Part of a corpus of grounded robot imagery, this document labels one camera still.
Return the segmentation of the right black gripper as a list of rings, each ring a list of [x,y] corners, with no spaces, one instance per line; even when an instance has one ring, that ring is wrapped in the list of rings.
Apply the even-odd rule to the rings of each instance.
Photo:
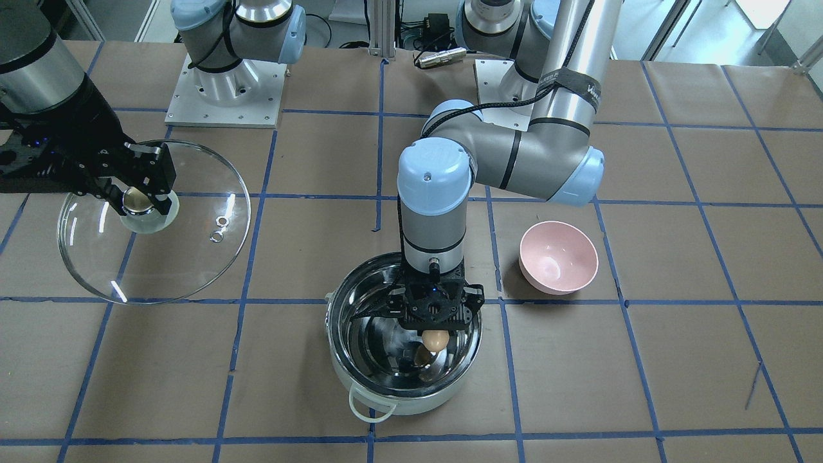
[[[170,213],[176,170],[167,144],[126,135],[90,78],[46,111],[13,113],[3,105],[2,128],[12,132],[2,148],[2,193],[90,194],[125,217],[124,193],[133,187],[159,214]]]

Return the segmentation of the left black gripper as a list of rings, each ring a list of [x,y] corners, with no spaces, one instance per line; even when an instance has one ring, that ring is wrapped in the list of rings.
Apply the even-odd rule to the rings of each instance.
[[[484,287],[468,284],[463,269],[443,273],[437,280],[403,269],[399,283],[388,291],[386,316],[399,319],[409,331],[470,331],[484,303]]]

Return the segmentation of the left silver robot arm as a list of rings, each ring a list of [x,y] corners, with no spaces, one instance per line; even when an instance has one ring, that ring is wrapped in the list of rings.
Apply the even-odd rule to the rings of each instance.
[[[480,183],[555,203],[584,205],[604,156],[589,144],[621,1],[465,1],[458,43],[512,59],[517,89],[495,102],[447,100],[402,151],[397,191],[402,260],[378,299],[355,317],[404,329],[468,329],[482,286],[464,276],[466,207]]]

